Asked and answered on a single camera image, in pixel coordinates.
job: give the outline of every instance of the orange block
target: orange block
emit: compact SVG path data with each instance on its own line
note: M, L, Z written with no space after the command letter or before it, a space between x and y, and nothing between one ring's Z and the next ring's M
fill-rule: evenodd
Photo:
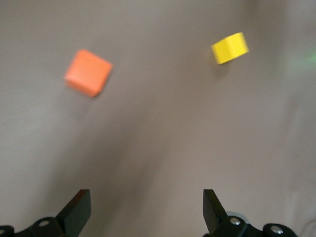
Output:
M101 92L112 67L112 63L82 49L75 55L65 80L68 86L94 97Z

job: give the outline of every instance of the green light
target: green light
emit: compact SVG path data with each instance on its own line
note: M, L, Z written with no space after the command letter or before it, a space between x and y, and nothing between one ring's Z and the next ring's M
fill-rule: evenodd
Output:
M311 61L316 63L316 53L313 56L311 56Z

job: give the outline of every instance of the tabletop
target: tabletop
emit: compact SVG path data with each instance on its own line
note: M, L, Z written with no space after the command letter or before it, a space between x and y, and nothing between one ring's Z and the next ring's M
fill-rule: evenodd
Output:
M0 1L0 224L91 190L82 237L201 237L203 189L258 228L316 232L316 1ZM243 32L249 52L210 46ZM65 86L75 53L113 63Z

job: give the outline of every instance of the screw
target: screw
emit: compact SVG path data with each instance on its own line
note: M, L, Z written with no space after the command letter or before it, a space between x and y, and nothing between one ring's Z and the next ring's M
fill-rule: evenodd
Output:
M283 233L283 230L279 226L271 226L271 230L276 233L281 235Z
M234 224L235 226L239 226L241 224L240 220L237 219L236 217L231 218L231 223Z

